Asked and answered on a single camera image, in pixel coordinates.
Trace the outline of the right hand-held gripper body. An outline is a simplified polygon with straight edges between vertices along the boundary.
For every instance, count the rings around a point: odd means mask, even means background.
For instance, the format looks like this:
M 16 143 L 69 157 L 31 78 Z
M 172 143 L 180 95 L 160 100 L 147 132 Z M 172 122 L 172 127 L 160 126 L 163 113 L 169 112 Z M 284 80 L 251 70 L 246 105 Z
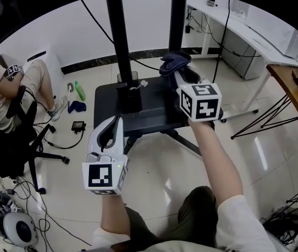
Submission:
M 180 85 L 180 109 L 193 122 L 220 119 L 222 94 L 216 83 Z

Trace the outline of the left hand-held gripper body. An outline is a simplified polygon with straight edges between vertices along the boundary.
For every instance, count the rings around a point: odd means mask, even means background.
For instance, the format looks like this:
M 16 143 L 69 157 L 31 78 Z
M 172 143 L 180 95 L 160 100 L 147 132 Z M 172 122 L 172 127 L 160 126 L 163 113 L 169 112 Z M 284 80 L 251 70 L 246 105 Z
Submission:
M 128 172 L 124 154 L 90 152 L 82 164 L 84 187 L 96 195 L 120 195 Z

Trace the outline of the dark blue cloth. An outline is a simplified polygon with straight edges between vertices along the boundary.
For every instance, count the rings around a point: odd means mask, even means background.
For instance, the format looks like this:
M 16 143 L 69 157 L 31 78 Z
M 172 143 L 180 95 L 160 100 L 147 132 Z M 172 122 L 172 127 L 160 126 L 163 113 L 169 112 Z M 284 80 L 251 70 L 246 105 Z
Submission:
M 178 70 L 184 70 L 191 62 L 191 56 L 182 51 L 171 51 L 165 54 L 161 61 L 163 64 L 159 68 L 161 76 L 167 77 Z

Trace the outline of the black TV stand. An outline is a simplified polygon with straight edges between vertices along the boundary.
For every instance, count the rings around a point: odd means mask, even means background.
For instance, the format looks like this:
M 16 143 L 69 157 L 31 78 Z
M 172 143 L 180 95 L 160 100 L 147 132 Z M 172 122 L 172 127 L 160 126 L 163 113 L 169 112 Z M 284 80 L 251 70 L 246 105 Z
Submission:
M 188 118 L 177 106 L 174 77 L 148 78 L 148 86 L 138 88 L 140 79 L 133 81 L 128 50 L 122 0 L 106 0 L 112 43 L 122 83 L 100 86 L 95 92 L 94 128 L 106 119 L 121 116 L 124 126 L 124 153 L 145 134 L 160 132 L 200 154 L 199 148 L 178 134 L 177 128 L 188 125 Z

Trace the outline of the person's right forearm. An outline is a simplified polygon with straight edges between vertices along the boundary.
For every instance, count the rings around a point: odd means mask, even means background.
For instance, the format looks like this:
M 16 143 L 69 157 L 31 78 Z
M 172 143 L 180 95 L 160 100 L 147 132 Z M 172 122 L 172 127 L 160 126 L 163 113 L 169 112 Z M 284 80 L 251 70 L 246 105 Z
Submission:
M 242 181 L 237 168 L 224 150 L 209 122 L 189 121 L 196 137 L 212 191 L 220 205 L 243 194 Z

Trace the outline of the black power adapter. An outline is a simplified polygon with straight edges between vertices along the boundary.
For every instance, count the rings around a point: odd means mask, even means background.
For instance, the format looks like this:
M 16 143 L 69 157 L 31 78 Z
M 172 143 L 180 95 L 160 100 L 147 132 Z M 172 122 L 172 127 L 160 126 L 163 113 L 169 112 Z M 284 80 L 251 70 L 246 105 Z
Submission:
M 86 123 L 84 121 L 74 121 L 71 130 L 74 134 L 85 131 Z

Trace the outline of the blue rag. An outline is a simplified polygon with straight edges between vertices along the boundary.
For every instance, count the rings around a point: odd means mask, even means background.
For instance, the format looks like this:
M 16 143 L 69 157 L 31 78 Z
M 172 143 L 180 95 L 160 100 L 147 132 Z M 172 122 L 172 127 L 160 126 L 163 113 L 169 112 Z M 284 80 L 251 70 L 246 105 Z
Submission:
M 68 103 L 67 112 L 72 113 L 73 111 L 76 112 L 84 112 L 86 111 L 86 104 L 80 101 L 72 101 Z

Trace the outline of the grey drawer cabinet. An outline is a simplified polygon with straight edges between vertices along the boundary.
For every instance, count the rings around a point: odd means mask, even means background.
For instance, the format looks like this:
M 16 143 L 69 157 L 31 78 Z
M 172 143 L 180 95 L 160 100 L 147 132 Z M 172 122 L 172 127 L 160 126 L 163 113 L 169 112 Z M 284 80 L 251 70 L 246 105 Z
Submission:
M 223 60 L 244 80 L 259 78 L 266 67 L 265 59 L 240 37 L 225 40 Z

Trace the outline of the clear plastic holder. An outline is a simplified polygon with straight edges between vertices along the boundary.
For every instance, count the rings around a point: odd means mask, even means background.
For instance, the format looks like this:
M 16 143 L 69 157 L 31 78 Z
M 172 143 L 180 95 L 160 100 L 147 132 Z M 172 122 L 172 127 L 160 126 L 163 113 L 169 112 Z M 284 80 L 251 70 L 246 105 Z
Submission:
M 131 72 L 131 75 L 132 75 L 133 81 L 137 81 L 138 80 L 138 72 L 137 71 L 132 71 Z M 118 83 L 122 83 L 123 82 L 121 73 L 117 74 L 117 82 Z

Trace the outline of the green plastic bottle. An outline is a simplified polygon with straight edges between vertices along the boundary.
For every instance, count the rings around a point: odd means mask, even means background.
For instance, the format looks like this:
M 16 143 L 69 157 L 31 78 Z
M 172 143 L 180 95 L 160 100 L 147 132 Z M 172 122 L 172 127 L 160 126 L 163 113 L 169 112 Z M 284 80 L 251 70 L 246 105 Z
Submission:
M 78 93 L 81 101 L 85 101 L 86 100 L 85 92 L 83 90 L 83 87 L 78 83 L 78 81 L 75 81 L 75 90 Z

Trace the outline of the white floor appliance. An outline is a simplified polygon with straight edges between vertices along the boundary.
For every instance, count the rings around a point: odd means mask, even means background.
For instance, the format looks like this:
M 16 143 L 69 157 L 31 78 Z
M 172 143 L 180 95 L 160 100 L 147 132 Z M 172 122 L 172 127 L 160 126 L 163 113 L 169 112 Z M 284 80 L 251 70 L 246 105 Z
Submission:
M 56 98 L 61 98 L 64 95 L 64 74 L 61 70 L 59 60 L 56 54 L 50 47 L 39 50 L 32 56 L 30 56 L 23 65 L 23 70 L 26 71 L 31 63 L 35 60 L 42 60 L 49 71 L 50 81 L 52 84 L 53 95 Z

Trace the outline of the white round headset device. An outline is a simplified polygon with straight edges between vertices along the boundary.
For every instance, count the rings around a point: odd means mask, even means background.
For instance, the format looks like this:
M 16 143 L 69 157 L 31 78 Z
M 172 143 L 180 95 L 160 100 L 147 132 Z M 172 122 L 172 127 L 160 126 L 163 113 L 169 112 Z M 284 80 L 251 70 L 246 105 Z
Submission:
M 21 247 L 38 243 L 38 235 L 32 218 L 21 212 L 7 212 L 3 208 L 0 208 L 0 237 Z

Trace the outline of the person's olive trousers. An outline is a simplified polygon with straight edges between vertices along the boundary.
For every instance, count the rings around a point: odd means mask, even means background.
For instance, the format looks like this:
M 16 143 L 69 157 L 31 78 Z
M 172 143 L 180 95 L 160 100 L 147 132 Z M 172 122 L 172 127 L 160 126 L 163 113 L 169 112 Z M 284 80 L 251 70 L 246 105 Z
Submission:
M 138 212 L 129 207 L 126 211 L 130 220 L 130 240 L 123 242 L 126 252 L 143 251 L 167 241 L 215 247 L 217 202 L 208 186 L 199 186 L 190 192 L 179 209 L 176 227 L 162 237 L 157 237 L 148 229 Z

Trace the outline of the person's white shirt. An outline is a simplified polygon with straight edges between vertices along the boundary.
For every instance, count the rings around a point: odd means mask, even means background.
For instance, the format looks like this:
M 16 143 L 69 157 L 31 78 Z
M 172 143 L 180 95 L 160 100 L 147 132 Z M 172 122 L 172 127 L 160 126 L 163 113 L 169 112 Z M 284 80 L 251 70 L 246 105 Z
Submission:
M 214 247 L 191 241 L 134 240 L 98 228 L 93 233 L 92 249 L 109 249 L 115 244 L 127 244 L 129 249 L 146 252 L 276 252 L 265 229 L 250 209 L 243 195 L 225 200 L 218 208 Z

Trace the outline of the grey handled brush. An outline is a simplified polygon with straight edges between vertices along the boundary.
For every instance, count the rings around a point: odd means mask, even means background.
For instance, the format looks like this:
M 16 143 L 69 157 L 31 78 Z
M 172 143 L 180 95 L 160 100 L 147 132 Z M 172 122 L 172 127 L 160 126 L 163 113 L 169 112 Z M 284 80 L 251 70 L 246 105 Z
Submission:
M 68 91 L 68 103 L 67 103 L 67 108 L 70 108 L 70 94 L 73 92 L 74 90 L 74 85 L 70 82 L 67 84 L 67 91 Z

